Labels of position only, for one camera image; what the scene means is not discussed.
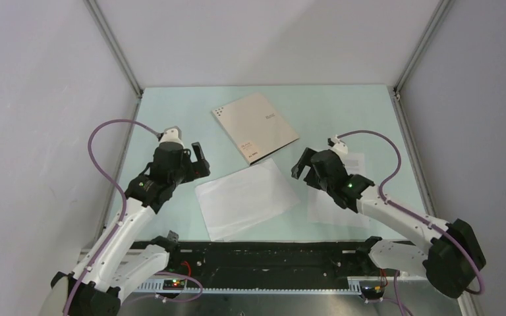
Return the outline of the white paper stack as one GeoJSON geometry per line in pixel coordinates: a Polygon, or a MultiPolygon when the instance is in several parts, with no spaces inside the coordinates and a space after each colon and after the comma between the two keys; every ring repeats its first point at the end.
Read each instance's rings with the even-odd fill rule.
{"type": "Polygon", "coordinates": [[[211,241],[227,241],[300,202],[273,159],[195,188],[211,241]]]}

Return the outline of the beige black file folder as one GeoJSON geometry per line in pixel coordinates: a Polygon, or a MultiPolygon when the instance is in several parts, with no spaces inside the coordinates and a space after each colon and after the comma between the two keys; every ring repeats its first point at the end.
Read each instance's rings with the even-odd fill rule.
{"type": "Polygon", "coordinates": [[[260,93],[253,93],[212,111],[240,154],[253,165],[300,136],[260,93]]]}

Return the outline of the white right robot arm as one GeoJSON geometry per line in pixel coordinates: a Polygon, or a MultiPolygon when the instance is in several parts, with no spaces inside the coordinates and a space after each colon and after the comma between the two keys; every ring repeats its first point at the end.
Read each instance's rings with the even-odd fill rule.
{"type": "Polygon", "coordinates": [[[486,265],[472,227],[457,219],[449,223],[426,215],[411,216],[380,194],[373,181],[347,172],[339,154],[331,149],[306,148],[291,169],[295,179],[309,168],[305,183],[325,192],[341,209],[367,216],[410,241],[396,244],[374,238],[356,258],[359,271],[374,275],[380,269],[406,271],[426,277],[444,296],[459,298],[486,265]]]}

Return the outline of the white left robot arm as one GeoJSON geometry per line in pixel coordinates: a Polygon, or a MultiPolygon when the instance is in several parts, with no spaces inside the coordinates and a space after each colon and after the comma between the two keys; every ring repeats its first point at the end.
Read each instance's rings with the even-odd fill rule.
{"type": "Polygon", "coordinates": [[[148,246],[143,255],[121,261],[139,232],[184,183],[210,175],[200,143],[160,142],[153,160],[122,192],[122,209],[89,254],[68,274],[57,273],[41,315],[116,315],[127,296],[154,273],[174,274],[179,253],[148,246]]]}

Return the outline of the printed white paper sheet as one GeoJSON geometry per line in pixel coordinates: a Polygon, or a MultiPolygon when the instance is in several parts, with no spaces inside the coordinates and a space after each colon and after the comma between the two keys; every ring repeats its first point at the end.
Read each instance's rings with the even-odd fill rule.
{"type": "MultiPolygon", "coordinates": [[[[366,176],[363,153],[348,153],[346,170],[349,174],[366,176]]],[[[307,217],[311,223],[333,224],[337,226],[368,228],[370,219],[350,209],[342,209],[324,191],[308,188],[307,217]]]]}

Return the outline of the left controller circuit board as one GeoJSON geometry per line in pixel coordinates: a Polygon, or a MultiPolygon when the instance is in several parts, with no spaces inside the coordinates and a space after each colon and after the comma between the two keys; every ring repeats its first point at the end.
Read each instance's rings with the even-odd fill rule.
{"type": "Polygon", "coordinates": [[[162,285],[164,291],[182,291],[186,288],[186,280],[181,279],[165,279],[162,285]]]}

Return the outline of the controller circuit board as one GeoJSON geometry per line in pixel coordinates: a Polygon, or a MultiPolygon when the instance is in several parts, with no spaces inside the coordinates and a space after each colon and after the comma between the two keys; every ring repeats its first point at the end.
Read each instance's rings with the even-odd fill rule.
{"type": "Polygon", "coordinates": [[[186,288],[186,280],[181,279],[165,279],[162,285],[164,291],[182,291],[186,288]]]}
{"type": "Polygon", "coordinates": [[[385,289],[385,286],[361,286],[360,297],[366,303],[382,302],[385,289]]]}

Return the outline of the right controller circuit board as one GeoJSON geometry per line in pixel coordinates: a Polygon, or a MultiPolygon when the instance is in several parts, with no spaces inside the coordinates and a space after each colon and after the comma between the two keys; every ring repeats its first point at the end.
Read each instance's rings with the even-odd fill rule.
{"type": "Polygon", "coordinates": [[[360,297],[366,303],[382,302],[385,289],[385,286],[361,286],[360,297]]]}

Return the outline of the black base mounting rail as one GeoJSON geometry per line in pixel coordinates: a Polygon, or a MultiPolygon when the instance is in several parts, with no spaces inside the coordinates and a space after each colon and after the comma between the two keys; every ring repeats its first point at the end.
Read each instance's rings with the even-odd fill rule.
{"type": "Polygon", "coordinates": [[[378,277],[365,242],[138,241],[169,254],[167,272],[191,276],[205,291],[348,290],[351,277],[378,277]]]}

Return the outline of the left aluminium frame post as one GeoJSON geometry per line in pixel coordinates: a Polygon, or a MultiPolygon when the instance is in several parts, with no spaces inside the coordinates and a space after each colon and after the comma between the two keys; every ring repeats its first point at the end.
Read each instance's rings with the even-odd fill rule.
{"type": "Polygon", "coordinates": [[[128,59],[126,58],[121,46],[119,45],[119,42],[117,41],[113,30],[107,22],[107,19],[103,14],[99,3],[95,0],[83,0],[83,2],[91,17],[93,18],[106,46],[108,46],[123,76],[128,82],[133,94],[137,99],[141,99],[143,89],[138,83],[137,78],[129,65],[128,59]]]}

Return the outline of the aluminium frame post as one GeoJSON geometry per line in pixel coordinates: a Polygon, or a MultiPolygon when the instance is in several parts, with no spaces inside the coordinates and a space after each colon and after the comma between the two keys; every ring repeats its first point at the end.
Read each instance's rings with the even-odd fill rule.
{"type": "Polygon", "coordinates": [[[128,59],[126,58],[121,46],[119,45],[119,42],[117,41],[113,30],[107,22],[107,19],[103,14],[99,3],[95,0],[83,0],[83,2],[91,17],[93,18],[106,46],[108,46],[123,76],[128,82],[133,94],[137,99],[141,99],[143,89],[138,83],[137,78],[129,65],[128,59]]]}
{"type": "Polygon", "coordinates": [[[414,50],[410,54],[407,63],[403,67],[403,70],[399,75],[399,78],[397,79],[395,85],[393,86],[393,93],[396,100],[400,100],[401,92],[404,86],[406,85],[410,76],[416,69],[421,58],[424,56],[426,50],[428,49],[433,40],[433,37],[439,30],[439,27],[441,26],[443,21],[446,19],[454,3],[455,1],[453,0],[441,0],[438,2],[436,8],[432,13],[432,16],[430,17],[427,25],[424,28],[424,31],[422,32],[421,36],[416,42],[414,50]]]}

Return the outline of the right aluminium frame post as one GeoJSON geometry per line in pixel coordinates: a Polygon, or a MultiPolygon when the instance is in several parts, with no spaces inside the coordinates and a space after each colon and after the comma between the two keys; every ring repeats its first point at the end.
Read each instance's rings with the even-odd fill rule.
{"type": "Polygon", "coordinates": [[[454,3],[455,1],[453,0],[441,0],[438,2],[436,8],[432,13],[432,16],[430,17],[427,25],[424,28],[424,31],[422,32],[421,36],[416,42],[414,50],[410,54],[407,63],[403,67],[403,70],[399,75],[399,78],[397,79],[395,85],[393,86],[393,93],[396,100],[400,100],[401,92],[404,86],[406,85],[410,76],[416,69],[421,58],[424,56],[426,50],[428,49],[433,40],[433,37],[439,30],[439,27],[441,26],[443,21],[446,19],[454,3]]]}

